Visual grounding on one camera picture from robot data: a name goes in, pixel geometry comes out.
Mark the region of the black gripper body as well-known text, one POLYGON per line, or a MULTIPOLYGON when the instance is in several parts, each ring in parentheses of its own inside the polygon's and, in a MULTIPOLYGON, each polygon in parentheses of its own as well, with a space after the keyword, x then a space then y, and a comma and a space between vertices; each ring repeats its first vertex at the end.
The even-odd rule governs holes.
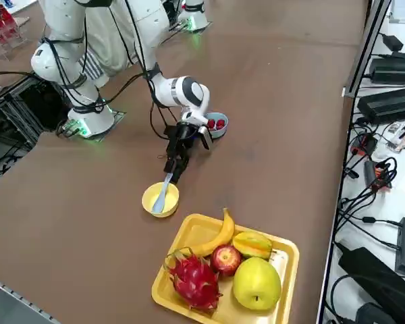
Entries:
POLYGON ((196 138, 197 128, 193 124, 180 121, 174 126, 166 126, 164 135, 168 138, 167 159, 189 159, 189 150, 196 138))

